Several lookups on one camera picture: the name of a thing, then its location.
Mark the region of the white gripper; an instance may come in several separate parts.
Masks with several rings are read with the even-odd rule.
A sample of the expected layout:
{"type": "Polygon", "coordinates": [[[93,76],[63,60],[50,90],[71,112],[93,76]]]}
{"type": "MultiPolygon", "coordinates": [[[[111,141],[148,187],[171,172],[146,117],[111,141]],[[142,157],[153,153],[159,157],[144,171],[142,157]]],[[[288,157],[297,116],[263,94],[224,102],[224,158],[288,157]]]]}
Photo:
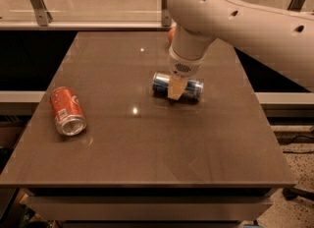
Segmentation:
{"type": "Polygon", "coordinates": [[[168,97],[179,100],[187,86],[187,79],[194,76],[202,65],[203,59],[187,60],[179,56],[173,48],[169,49],[168,66],[174,73],[170,75],[168,83],[168,97]]]}

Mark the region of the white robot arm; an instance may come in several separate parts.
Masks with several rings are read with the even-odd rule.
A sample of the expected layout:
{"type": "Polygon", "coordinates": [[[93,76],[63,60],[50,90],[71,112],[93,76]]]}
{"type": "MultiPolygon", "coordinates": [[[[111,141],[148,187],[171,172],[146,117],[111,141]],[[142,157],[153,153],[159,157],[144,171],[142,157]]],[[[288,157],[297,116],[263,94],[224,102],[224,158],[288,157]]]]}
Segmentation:
{"type": "Polygon", "coordinates": [[[217,38],[314,91],[314,16],[241,0],[167,0],[171,72],[194,76],[217,38]]]}

